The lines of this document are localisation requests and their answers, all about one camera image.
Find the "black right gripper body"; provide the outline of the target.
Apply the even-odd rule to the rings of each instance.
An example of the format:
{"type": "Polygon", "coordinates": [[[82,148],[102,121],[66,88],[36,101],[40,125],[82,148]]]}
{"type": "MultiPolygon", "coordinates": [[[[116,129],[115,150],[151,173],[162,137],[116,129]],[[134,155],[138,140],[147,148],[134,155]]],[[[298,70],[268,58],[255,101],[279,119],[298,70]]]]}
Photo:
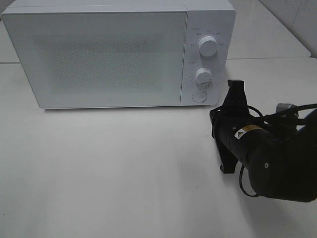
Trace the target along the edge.
{"type": "Polygon", "coordinates": [[[268,164],[269,139],[263,114],[252,106],[225,107],[210,111],[212,136],[242,164],[268,164]]]}

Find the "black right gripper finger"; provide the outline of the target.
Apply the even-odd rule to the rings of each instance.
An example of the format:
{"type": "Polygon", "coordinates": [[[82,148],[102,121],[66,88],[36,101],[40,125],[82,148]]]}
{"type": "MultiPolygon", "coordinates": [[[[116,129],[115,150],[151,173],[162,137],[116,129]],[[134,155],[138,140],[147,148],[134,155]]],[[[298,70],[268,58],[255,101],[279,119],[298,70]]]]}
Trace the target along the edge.
{"type": "Polygon", "coordinates": [[[217,142],[217,150],[220,156],[220,170],[223,174],[235,173],[238,160],[221,142],[217,142]]]}
{"type": "Polygon", "coordinates": [[[247,99],[245,94],[245,84],[243,80],[229,79],[228,92],[224,99],[225,107],[243,107],[247,108],[247,99]]]}

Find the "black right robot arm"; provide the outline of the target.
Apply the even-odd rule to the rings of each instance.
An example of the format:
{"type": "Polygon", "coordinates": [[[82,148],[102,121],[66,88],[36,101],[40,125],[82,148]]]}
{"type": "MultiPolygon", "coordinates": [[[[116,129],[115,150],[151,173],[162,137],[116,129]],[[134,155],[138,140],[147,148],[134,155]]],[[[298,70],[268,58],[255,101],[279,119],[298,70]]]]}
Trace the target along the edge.
{"type": "Polygon", "coordinates": [[[242,80],[229,80],[221,106],[210,111],[224,174],[248,171],[254,197],[311,202],[317,197],[317,106],[280,103],[263,115],[248,105],[242,80]]]}

